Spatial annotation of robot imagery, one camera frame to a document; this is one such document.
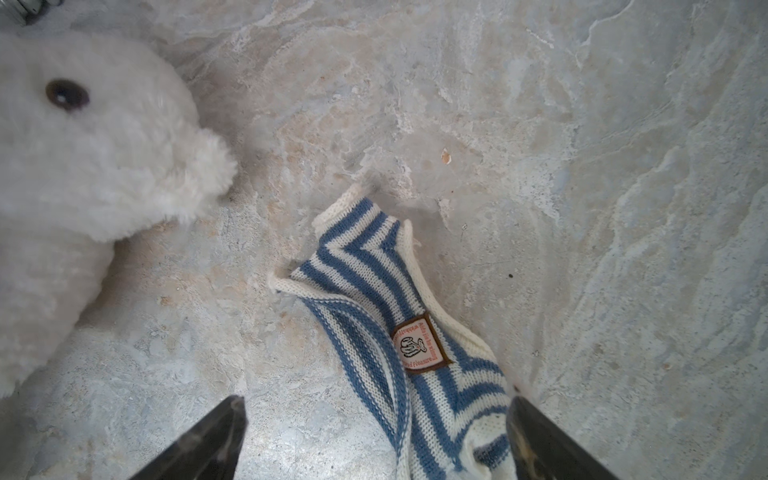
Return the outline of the white teddy bear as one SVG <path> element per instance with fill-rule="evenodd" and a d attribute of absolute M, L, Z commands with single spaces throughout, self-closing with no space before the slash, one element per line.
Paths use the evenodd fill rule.
<path fill-rule="evenodd" d="M 238 170 L 147 46 L 70 32 L 1 37 L 1 393 L 55 354 L 117 241 L 204 215 Z"/>

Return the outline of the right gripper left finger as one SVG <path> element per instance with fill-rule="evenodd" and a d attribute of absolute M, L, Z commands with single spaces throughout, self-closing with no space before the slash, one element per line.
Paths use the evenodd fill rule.
<path fill-rule="evenodd" d="M 244 398 L 230 395 L 130 480 L 232 480 L 247 425 Z"/>

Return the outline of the blue white striped sweater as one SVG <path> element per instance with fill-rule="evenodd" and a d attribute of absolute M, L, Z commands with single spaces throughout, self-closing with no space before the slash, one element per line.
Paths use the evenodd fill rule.
<path fill-rule="evenodd" d="M 270 287 L 300 299 L 389 439 L 400 479 L 511 479 L 511 398 L 490 347 L 429 289 L 412 225 L 351 186 L 313 222 L 312 256 Z"/>

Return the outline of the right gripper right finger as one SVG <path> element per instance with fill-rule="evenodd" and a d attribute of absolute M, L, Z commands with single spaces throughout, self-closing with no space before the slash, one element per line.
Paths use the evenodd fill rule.
<path fill-rule="evenodd" d="M 522 396 L 511 401 L 506 430 L 518 479 L 618 479 Z"/>

